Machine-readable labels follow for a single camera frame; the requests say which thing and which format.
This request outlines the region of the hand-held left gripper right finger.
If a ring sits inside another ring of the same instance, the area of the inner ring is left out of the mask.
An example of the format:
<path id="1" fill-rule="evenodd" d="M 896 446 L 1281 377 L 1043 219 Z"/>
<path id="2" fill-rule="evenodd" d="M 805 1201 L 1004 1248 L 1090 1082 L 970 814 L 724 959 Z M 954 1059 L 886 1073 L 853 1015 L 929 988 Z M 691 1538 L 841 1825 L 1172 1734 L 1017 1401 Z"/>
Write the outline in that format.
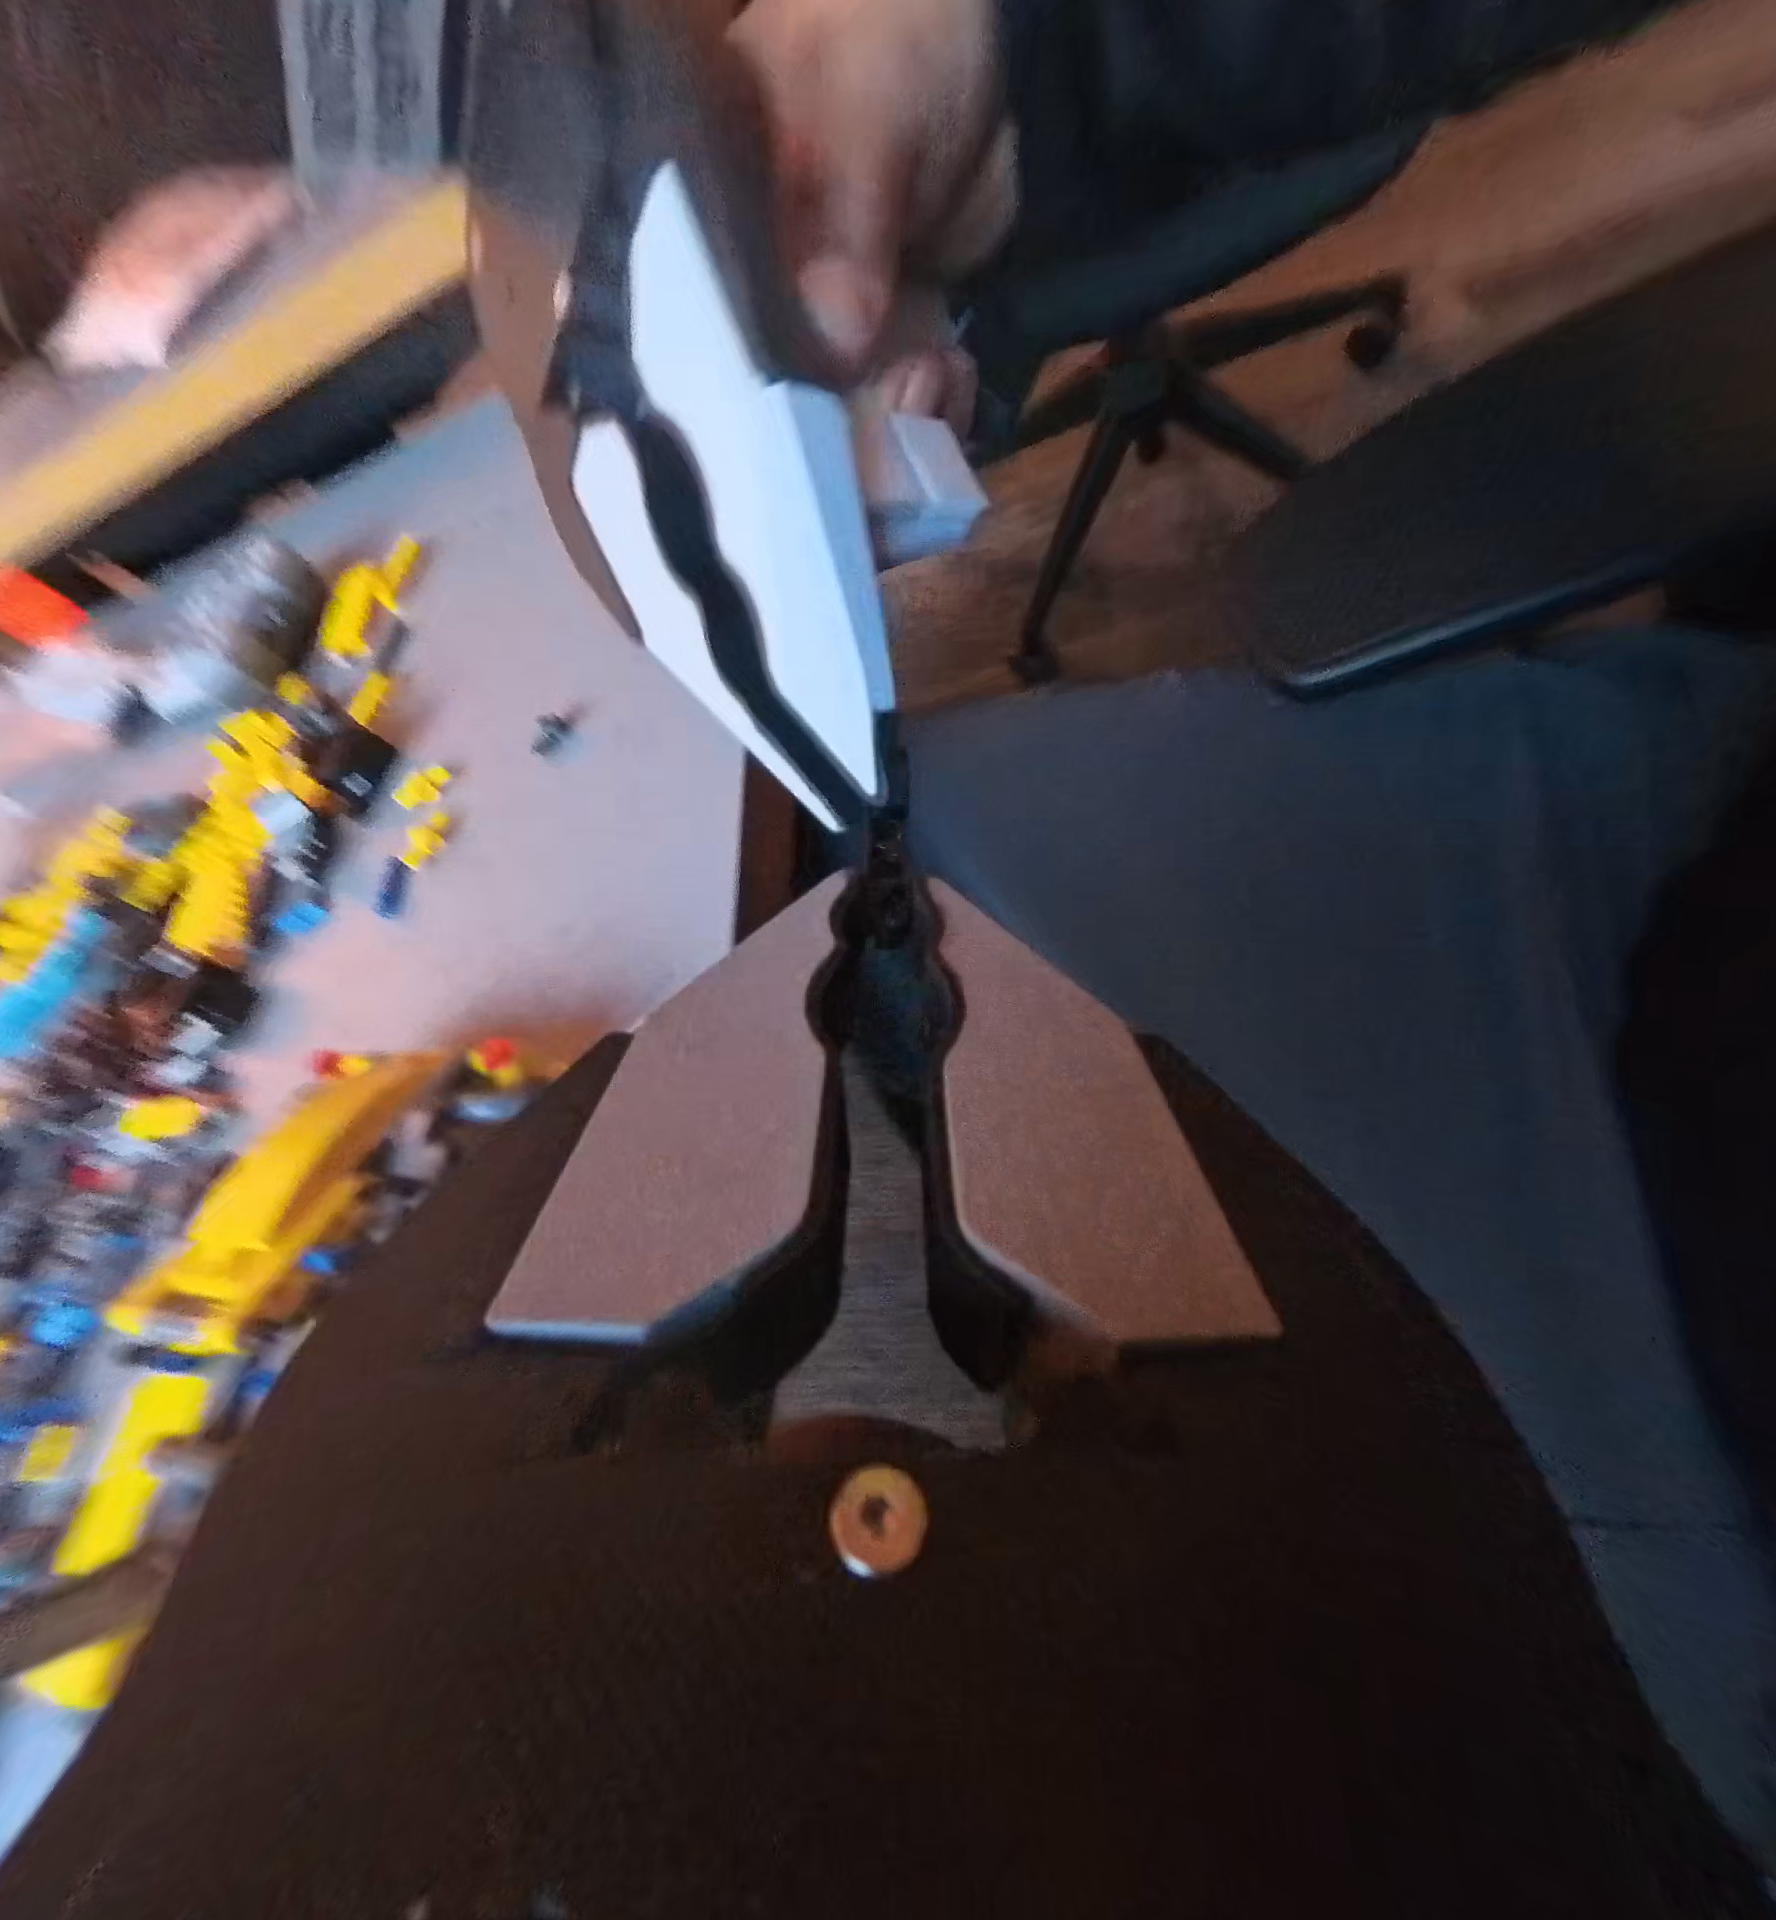
<path id="1" fill-rule="evenodd" d="M 926 1296 L 986 1389 L 1276 1342 L 1282 1318 L 1138 1035 L 922 882 Z"/>

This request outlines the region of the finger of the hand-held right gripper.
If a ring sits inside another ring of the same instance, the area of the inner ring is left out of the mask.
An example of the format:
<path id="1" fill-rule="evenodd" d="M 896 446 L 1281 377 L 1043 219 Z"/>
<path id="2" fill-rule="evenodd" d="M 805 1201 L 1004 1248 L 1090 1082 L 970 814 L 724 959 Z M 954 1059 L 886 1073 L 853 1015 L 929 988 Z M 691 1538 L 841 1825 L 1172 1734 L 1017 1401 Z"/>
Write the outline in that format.
<path id="1" fill-rule="evenodd" d="M 621 268 L 621 434 L 654 548 L 621 568 L 641 636 L 801 805 L 882 806 L 894 692 L 845 403 L 760 358 L 670 160 Z"/>
<path id="2" fill-rule="evenodd" d="M 827 829 L 851 829 L 853 780 L 779 692 L 683 439 L 662 419 L 595 419 L 570 488 L 647 650 Z"/>

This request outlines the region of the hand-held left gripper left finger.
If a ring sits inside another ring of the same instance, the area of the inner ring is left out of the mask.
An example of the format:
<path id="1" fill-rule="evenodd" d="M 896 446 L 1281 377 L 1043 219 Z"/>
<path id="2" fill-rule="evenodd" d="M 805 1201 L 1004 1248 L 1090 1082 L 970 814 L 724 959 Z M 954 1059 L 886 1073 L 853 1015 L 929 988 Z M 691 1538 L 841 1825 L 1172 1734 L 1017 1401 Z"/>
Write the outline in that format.
<path id="1" fill-rule="evenodd" d="M 805 1225 L 838 1108 L 807 1003 L 845 890 L 829 875 L 634 1029 L 491 1299 L 491 1333 L 642 1347 Z"/>

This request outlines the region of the black brick beam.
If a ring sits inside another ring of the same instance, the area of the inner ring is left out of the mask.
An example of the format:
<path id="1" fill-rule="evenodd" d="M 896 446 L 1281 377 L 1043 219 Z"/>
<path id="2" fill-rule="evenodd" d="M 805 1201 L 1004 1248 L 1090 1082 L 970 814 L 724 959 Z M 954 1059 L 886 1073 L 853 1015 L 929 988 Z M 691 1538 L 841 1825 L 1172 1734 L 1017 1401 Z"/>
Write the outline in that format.
<path id="1" fill-rule="evenodd" d="M 922 895 L 908 864 L 902 814 L 868 829 L 847 1053 L 863 1087 L 908 1147 L 926 1138 L 950 996 L 933 966 Z"/>

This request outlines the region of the person's right hand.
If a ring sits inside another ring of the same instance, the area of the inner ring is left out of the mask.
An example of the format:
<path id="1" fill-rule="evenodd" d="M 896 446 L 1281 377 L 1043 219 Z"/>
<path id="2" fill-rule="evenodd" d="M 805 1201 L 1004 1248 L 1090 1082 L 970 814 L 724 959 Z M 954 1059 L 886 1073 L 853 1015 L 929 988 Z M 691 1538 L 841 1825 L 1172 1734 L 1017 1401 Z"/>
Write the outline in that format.
<path id="1" fill-rule="evenodd" d="M 729 25 L 772 136 L 784 258 L 842 386 L 971 426 L 950 290 L 1019 209 L 988 1 L 755 1 Z"/>

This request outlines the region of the person's legs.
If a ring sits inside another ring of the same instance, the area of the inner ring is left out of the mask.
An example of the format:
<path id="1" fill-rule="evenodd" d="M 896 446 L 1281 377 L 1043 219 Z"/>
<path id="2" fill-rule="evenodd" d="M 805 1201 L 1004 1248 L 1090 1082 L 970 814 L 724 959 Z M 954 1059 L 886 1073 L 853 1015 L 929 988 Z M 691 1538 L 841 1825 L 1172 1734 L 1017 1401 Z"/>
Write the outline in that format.
<path id="1" fill-rule="evenodd" d="M 1669 628 L 1325 704 L 1088 686 L 906 740 L 921 864 L 1185 1053 L 1445 1315 L 1776 1893 L 1776 1574 L 1617 1074 L 1649 913 L 1771 754 L 1776 641 Z"/>

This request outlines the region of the yellow brick toy vehicle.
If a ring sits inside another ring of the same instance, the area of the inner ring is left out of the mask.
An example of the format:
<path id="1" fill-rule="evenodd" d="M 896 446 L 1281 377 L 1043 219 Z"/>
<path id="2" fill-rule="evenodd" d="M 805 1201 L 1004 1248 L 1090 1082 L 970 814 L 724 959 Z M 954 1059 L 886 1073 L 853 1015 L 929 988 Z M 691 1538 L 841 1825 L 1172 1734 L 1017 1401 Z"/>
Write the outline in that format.
<path id="1" fill-rule="evenodd" d="M 492 1038 L 330 1055 L 100 1311 L 110 1401 L 49 1563 L 58 1587 L 190 1528 L 320 1308 L 486 1131 L 558 1073 Z"/>

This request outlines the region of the paper sheet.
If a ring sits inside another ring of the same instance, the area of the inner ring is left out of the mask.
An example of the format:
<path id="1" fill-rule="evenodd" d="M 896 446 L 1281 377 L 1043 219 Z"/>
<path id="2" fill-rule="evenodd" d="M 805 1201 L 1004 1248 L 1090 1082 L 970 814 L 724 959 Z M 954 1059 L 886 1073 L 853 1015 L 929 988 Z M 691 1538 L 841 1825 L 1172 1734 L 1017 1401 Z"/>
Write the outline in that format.
<path id="1" fill-rule="evenodd" d="M 298 217 L 292 170 L 214 165 L 140 193 L 100 236 L 41 355 L 64 374 L 156 371 Z"/>

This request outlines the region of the grey brick battery box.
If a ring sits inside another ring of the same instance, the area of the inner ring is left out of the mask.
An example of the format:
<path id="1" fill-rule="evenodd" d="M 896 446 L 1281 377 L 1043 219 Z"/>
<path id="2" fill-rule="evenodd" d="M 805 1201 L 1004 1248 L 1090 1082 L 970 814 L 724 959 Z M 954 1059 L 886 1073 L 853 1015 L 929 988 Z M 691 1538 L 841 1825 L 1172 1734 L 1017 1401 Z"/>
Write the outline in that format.
<path id="1" fill-rule="evenodd" d="M 180 724 L 272 692 L 310 654 L 327 600 L 314 563 L 247 526 L 165 573 L 107 632 L 142 711 Z"/>

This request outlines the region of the wood-edged table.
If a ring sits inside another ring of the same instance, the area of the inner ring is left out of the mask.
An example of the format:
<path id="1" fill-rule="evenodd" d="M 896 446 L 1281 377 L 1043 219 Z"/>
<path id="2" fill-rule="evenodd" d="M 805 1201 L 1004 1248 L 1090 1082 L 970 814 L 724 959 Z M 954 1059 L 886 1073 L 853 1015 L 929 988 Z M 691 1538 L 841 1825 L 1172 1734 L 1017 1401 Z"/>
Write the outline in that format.
<path id="1" fill-rule="evenodd" d="M 266 417 L 454 293 L 468 268 L 460 181 L 399 185 L 175 364 L 58 423 L 0 473 L 0 568 L 85 527 Z"/>

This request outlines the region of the pile of small brick pieces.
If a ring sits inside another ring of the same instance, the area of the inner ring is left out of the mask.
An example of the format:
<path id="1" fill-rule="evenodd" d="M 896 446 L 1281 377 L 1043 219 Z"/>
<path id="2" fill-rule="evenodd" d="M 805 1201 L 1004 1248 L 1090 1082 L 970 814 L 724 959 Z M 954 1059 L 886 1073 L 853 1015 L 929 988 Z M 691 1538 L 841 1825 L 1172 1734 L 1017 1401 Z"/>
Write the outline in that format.
<path id="1" fill-rule="evenodd" d="M 156 1281 L 238 1154 L 259 969 L 324 919 L 392 780 L 376 721 L 421 544 L 336 581 L 313 653 L 219 721 L 201 793 L 94 816 L 0 904 L 0 1602 L 132 1556 L 153 1453 L 297 1316 L 269 1231 Z"/>

